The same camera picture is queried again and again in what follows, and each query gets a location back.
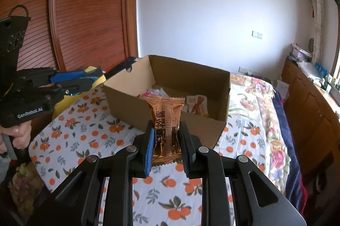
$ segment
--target orange snack package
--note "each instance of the orange snack package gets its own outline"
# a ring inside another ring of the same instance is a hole
[[[184,98],[148,96],[147,102],[156,135],[152,164],[169,164],[180,160],[178,128]]]

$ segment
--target yellow pillow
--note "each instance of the yellow pillow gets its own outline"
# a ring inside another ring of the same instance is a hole
[[[88,67],[85,71],[89,72],[91,70],[96,69],[95,67]],[[101,83],[104,83],[106,81],[105,75],[102,75],[97,79],[96,82],[93,83],[92,88],[95,88],[96,86],[100,85]],[[55,119],[57,116],[59,116],[63,111],[65,111],[68,107],[70,107],[77,99],[82,97],[86,92],[83,92],[81,94],[78,94],[76,96],[64,96],[64,99],[60,102],[58,102],[54,106],[54,113],[52,116],[52,120]]]

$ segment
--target person's hand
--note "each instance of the person's hand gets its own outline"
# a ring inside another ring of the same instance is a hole
[[[31,121],[27,121],[11,128],[2,128],[0,126],[0,134],[15,137],[13,139],[13,146],[17,149],[25,149],[30,143],[31,129]],[[0,135],[0,154],[4,152],[7,152],[7,148]]]

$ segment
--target open cardboard box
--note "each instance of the open cardboard box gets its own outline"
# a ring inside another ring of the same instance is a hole
[[[104,90],[114,117],[145,131],[151,119],[146,100],[138,98],[150,88],[160,88],[170,97],[205,95],[209,118],[181,112],[191,135],[214,148],[227,121],[230,73],[196,63],[156,55],[146,56],[104,83]]]

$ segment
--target snack package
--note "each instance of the snack package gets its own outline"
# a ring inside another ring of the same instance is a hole
[[[152,165],[181,160],[178,129],[184,98],[148,96],[147,102],[156,136]]]
[[[147,92],[140,94],[139,98],[147,100],[147,97],[150,95],[169,97],[169,95],[167,95],[167,93],[163,90],[163,88],[160,88],[160,89],[148,89]]]
[[[187,96],[187,104],[189,105],[189,113],[209,117],[206,96],[200,94]]]

